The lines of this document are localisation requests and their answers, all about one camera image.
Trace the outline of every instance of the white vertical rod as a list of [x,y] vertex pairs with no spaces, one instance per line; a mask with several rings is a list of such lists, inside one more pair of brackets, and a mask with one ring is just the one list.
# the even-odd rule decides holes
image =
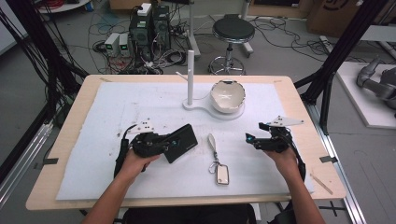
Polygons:
[[188,72],[188,81],[187,81],[187,105],[192,105],[192,92],[193,92],[193,84],[194,84],[194,51],[189,50],[188,58],[187,58],[187,72]]

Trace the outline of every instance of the white bowl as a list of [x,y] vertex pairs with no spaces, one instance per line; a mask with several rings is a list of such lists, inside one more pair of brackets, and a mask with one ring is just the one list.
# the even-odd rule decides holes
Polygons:
[[245,89],[230,79],[221,80],[213,85],[210,100],[219,112],[231,114],[237,112],[245,101]]

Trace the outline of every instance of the forearm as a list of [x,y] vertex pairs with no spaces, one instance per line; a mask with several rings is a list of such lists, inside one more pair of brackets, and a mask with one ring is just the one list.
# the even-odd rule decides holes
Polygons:
[[325,223],[300,176],[287,180],[297,223]]
[[113,223],[129,186],[130,183],[128,181],[115,178],[93,206],[90,213],[85,216],[82,223]]

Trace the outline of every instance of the human arm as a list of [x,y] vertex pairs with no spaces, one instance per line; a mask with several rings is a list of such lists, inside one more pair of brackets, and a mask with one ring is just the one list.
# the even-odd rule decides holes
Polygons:
[[265,151],[265,153],[274,160],[277,170],[285,178],[293,201],[294,215],[296,216],[297,223],[325,223],[314,200],[312,200],[311,195],[306,189],[304,181],[301,179],[296,155],[292,149],[288,148],[281,153],[274,151]]
[[140,158],[129,150],[120,172],[113,179],[105,192],[95,203],[92,210],[85,216],[83,224],[113,223],[128,188],[134,183],[136,177],[141,173],[143,167],[155,161],[160,156]]

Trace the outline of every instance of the key fob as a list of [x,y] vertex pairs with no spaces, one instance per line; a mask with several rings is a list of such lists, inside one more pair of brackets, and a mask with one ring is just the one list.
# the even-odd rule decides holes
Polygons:
[[216,183],[219,185],[228,185],[230,179],[228,176],[228,166],[219,164],[216,169]]

